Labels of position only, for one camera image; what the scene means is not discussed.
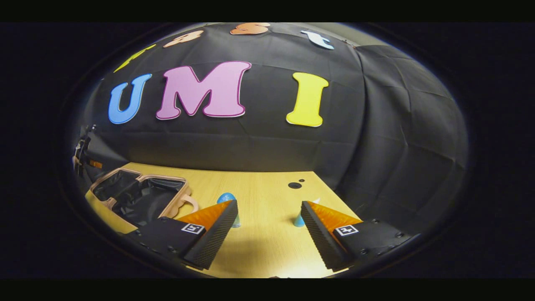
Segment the table surface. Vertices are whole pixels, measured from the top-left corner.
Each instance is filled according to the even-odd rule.
[[[144,175],[187,179],[199,210],[215,205],[219,196],[232,193],[238,201],[241,227],[231,228],[208,270],[198,271],[221,278],[318,278],[328,277],[307,227],[294,226],[302,201],[314,201],[358,218],[313,172],[210,171],[160,167],[139,163],[123,166]],[[290,182],[302,185],[299,189]],[[186,203],[175,219],[189,214]]]

